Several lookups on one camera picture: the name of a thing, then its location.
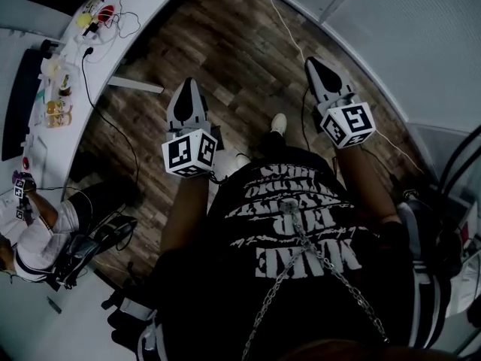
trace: white shirt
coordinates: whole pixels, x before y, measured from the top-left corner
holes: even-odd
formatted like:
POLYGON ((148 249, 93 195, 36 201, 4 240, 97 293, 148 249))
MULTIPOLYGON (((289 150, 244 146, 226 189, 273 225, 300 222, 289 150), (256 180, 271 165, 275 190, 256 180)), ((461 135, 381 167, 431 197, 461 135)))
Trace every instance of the white shirt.
MULTIPOLYGON (((69 201, 64 201, 57 209, 59 217, 52 229, 40 218, 34 207, 33 224, 23 230, 17 242, 17 252, 25 265, 35 270, 49 270, 70 241, 71 232, 79 228, 77 212, 69 201)), ((37 281, 41 275, 31 275, 22 270, 14 260, 15 272, 22 278, 37 281)))

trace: graphic print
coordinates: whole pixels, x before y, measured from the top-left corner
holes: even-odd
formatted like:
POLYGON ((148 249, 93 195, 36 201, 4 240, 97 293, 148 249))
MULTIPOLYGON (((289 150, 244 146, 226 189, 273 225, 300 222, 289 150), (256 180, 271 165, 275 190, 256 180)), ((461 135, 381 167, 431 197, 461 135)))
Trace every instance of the graphic print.
MULTIPOLYGON (((225 218, 235 224, 258 223, 262 229, 248 229, 245 236, 233 240, 234 250, 255 251, 257 278, 277 278, 290 259, 302 250, 292 215, 280 210, 282 202, 298 207, 298 219, 307 237, 340 272, 361 268, 351 248, 355 234, 366 233, 363 226, 342 226, 338 215, 353 206, 316 180, 317 171, 296 165, 267 165, 259 168, 259 179, 244 186, 245 200, 225 218)), ((288 278, 321 277, 325 270, 314 253, 303 252, 288 272, 288 278)))

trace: dark wood flooring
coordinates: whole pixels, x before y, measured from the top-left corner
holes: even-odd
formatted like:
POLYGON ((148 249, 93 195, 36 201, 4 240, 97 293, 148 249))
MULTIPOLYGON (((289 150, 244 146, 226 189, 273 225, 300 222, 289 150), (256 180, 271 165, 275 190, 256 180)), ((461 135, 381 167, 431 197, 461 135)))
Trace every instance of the dark wood flooring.
MULTIPOLYGON (((401 149, 419 159, 407 132, 382 93, 362 70, 321 30, 280 0, 274 0, 305 56, 317 55, 348 71, 361 98, 371 105, 378 129, 401 149)), ((122 88, 107 88, 98 108, 132 141, 141 163, 141 200, 126 210, 139 224, 131 244, 96 258, 98 268, 113 282, 128 277, 126 266, 134 263, 141 277, 148 275, 158 257, 161 231, 168 218, 179 180, 165 173, 161 144, 165 141, 165 113, 173 91, 187 78, 201 85, 209 106, 209 118, 220 125, 226 151, 223 162, 238 152, 256 155, 256 146, 270 129, 271 118, 283 112, 288 118, 286 139, 304 147, 301 132, 302 96, 307 87, 298 49, 291 43, 269 0, 182 0, 173 14, 154 23, 136 49, 142 57, 124 65, 126 77, 161 83, 160 96, 122 88)), ((307 108, 314 105, 307 95, 307 108)), ((306 134, 312 151, 329 163, 333 148, 325 135, 317 135, 310 111, 306 134)), ((408 188, 419 173, 378 135, 365 147, 375 153, 400 181, 393 187, 386 170, 373 165, 394 197, 408 188)), ((91 151, 119 172, 135 173, 129 146, 115 130, 92 115, 80 150, 91 151)), ((96 174, 81 187, 99 181, 96 174)), ((210 188, 210 199, 216 186, 210 188)))

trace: shoe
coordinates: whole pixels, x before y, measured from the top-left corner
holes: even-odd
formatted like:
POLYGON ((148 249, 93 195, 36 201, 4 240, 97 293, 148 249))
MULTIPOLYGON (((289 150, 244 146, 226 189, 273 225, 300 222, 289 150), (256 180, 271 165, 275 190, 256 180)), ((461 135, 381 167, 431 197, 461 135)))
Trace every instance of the shoe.
POLYGON ((235 162, 237 163, 237 168, 240 170, 245 165, 248 165, 250 163, 250 159, 247 156, 245 156, 244 154, 239 153, 235 157, 235 162))
POLYGON ((284 114, 277 114, 271 123, 271 132, 279 132, 282 136, 284 136, 284 132, 286 132, 287 128, 287 118, 284 114))

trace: silver chain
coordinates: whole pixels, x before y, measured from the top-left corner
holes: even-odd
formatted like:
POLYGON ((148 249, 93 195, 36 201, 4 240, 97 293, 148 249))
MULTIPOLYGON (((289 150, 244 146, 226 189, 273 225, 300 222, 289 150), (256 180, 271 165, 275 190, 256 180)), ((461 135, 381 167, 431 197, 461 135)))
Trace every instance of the silver chain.
POLYGON ((247 361, 247 358, 249 357, 249 352, 250 352, 250 346, 252 344, 252 341, 254 337, 256 336, 257 329, 262 322, 262 319, 265 316, 265 313, 267 312, 269 305, 272 303, 272 300, 274 299, 277 291, 280 288, 281 283, 286 279, 288 271, 293 267, 295 264, 295 261, 301 256, 302 253, 305 251, 310 251, 311 253, 316 254, 317 259, 319 260, 319 263, 323 268, 328 269, 332 275, 334 275, 339 281, 343 283, 343 285, 348 289, 348 291, 351 293, 352 297, 357 301, 358 305, 363 308, 365 311, 366 315, 369 317, 371 320, 372 324, 374 327, 377 329, 378 333, 383 339, 383 342, 385 344, 389 343, 389 338, 386 334, 386 331, 384 330, 383 323, 381 320, 376 316, 376 313, 374 312, 373 307, 369 304, 369 302, 362 296, 361 291, 357 288, 354 287, 349 283, 349 281, 335 268, 335 266, 332 264, 332 262, 324 257, 318 250, 315 244, 313 244, 310 239, 307 237, 306 232, 304 231, 304 228, 299 221, 298 218, 298 207, 294 202, 282 202, 280 204, 280 210, 284 214, 290 214, 292 215, 292 225, 294 226, 294 230, 299 234, 299 238, 301 239, 302 243, 302 248, 301 250, 296 253, 294 256, 292 256, 291 260, 287 264, 287 266, 284 268, 283 272, 279 274, 279 276, 276 278, 276 281, 272 288, 269 289, 267 295, 264 298, 264 301, 262 303, 261 310, 257 313, 256 318, 254 320, 254 327, 252 332, 249 335, 249 338, 247 339, 246 345, 244 347, 244 351, 242 353, 242 361, 247 361))

